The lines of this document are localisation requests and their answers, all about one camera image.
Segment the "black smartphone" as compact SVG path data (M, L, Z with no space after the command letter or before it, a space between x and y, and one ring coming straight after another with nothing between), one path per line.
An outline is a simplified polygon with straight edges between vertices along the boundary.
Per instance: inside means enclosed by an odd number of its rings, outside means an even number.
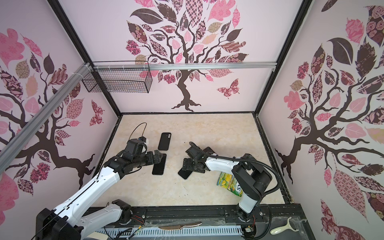
M167 155L163 154L163 157L160 163L153 166L152 175L162 176L164 174L165 165L166 165Z

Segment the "black phone case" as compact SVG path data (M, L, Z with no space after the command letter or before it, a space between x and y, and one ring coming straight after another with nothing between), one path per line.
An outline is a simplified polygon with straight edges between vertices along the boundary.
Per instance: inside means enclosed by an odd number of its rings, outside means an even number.
M172 137L171 133L162 133L161 134L161 138L160 138L159 145L158 145L159 151L168 151L169 150L171 137Z

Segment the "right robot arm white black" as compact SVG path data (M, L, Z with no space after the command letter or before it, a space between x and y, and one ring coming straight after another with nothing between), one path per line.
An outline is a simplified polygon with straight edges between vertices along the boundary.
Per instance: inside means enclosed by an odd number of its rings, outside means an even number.
M193 143L186 153L188 157L183 160L182 168L178 172L184 180L192 173L218 171L237 181L235 186L243 191L237 204L237 216L243 222L250 220L254 208L265 196L280 188L281 182L277 180L277 185L268 189L276 173L270 166L257 161L250 154L244 154L240 158L224 157L217 155L210 147L202 150Z

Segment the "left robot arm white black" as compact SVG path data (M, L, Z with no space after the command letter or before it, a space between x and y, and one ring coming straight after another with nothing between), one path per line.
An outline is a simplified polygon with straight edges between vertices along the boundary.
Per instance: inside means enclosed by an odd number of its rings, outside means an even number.
M115 200L89 215L86 211L135 168L159 164L162 158L160 151L147 150L146 138L128 140L126 148L105 162L100 172L85 186L53 210L43 209L37 215L33 239L83 240L111 223L130 223L132 208L122 200Z

